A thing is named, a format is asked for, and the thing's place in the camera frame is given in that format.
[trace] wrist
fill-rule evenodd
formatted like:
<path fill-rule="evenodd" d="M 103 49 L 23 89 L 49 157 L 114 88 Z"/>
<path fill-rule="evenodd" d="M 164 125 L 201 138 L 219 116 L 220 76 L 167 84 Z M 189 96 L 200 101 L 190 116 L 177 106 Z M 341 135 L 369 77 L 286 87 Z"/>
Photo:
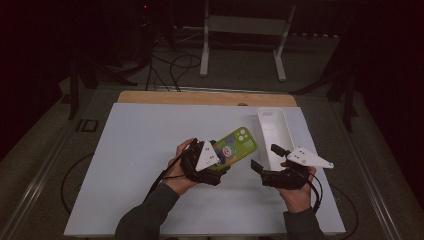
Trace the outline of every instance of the wrist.
<path fill-rule="evenodd" d="M 176 192 L 180 196 L 186 193 L 188 189 L 190 188 L 188 186 L 185 186 L 184 184 L 179 183 L 178 181 L 173 181 L 173 180 L 174 179 L 167 179 L 167 180 L 163 180 L 162 182 L 168 185 L 168 187 L 170 187 L 172 190 L 174 190 L 174 192 Z"/>

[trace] hand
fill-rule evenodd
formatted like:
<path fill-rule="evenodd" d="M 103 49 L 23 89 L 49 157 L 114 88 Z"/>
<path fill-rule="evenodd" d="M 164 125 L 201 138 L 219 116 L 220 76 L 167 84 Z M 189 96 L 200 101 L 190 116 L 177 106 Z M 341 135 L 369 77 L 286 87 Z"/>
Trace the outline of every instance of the hand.
<path fill-rule="evenodd" d="M 281 166 L 286 167 L 286 162 L 281 163 Z M 315 175 L 317 170 L 314 167 L 308 167 L 308 171 Z M 313 179 L 314 177 L 309 175 L 309 181 L 312 182 Z M 287 190 L 283 188 L 277 188 L 277 190 L 286 202 L 287 209 L 290 213 L 302 212 L 311 207 L 311 186 L 309 184 L 305 184 L 298 190 Z"/>
<path fill-rule="evenodd" d="M 175 159 L 187 148 L 188 145 L 190 145 L 192 141 L 193 141 L 193 138 L 188 139 L 177 147 L 177 153 L 175 154 L 175 158 L 169 160 L 168 166 L 175 161 Z M 188 189 L 196 185 L 197 182 L 193 182 L 184 176 L 184 172 L 180 166 L 180 161 L 181 160 L 178 160 L 178 162 L 175 163 L 171 169 L 169 169 L 169 171 L 165 175 L 165 179 L 162 182 L 168 185 L 176 193 L 178 193 L 178 195 L 181 196 L 185 192 L 187 192 Z"/>

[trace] wooden edge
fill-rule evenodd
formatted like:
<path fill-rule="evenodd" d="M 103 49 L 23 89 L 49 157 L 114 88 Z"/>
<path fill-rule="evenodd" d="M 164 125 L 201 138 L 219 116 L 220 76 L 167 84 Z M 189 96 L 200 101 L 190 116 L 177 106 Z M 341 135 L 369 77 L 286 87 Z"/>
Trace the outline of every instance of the wooden edge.
<path fill-rule="evenodd" d="M 118 103 L 297 107 L 286 94 L 123 91 Z"/>

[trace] table leg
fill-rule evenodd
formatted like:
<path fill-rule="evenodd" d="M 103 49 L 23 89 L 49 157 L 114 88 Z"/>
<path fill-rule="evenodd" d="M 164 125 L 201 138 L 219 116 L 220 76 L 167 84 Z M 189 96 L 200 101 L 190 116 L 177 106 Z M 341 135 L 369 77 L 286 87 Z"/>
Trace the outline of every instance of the table leg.
<path fill-rule="evenodd" d="M 277 49 L 273 51 L 275 67 L 277 68 L 278 80 L 280 82 L 285 82 L 287 80 L 286 72 L 284 71 L 283 61 L 281 60 L 281 53 L 283 52 L 284 45 L 286 44 L 287 37 L 289 35 L 290 24 L 292 22 L 295 10 L 296 10 L 296 6 L 293 5 L 290 9 L 289 16 L 284 26 L 283 34 L 281 35 L 280 45 L 278 46 Z"/>
<path fill-rule="evenodd" d="M 200 76 L 208 75 L 209 65 L 209 0 L 205 0 L 205 21 L 203 27 L 203 53 L 200 63 Z"/>

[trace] finger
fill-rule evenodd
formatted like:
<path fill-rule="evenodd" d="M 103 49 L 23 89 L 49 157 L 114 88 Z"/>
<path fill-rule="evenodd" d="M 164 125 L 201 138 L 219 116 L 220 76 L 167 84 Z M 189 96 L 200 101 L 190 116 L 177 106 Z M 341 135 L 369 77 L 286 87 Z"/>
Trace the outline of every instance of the finger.
<path fill-rule="evenodd" d="M 177 147 L 177 153 L 175 154 L 175 156 L 180 155 L 184 151 L 184 149 L 186 149 L 187 146 L 190 145 L 191 142 L 193 142 L 193 139 L 194 138 L 187 139 L 183 143 L 181 143 L 180 145 L 178 145 L 178 147 Z"/>
<path fill-rule="evenodd" d="M 317 172 L 317 169 L 314 168 L 314 167 L 308 167 L 308 171 L 310 173 L 310 175 L 309 175 L 309 181 L 312 182 L 312 180 L 314 180 L 314 176 L 315 176 L 315 173 Z"/>

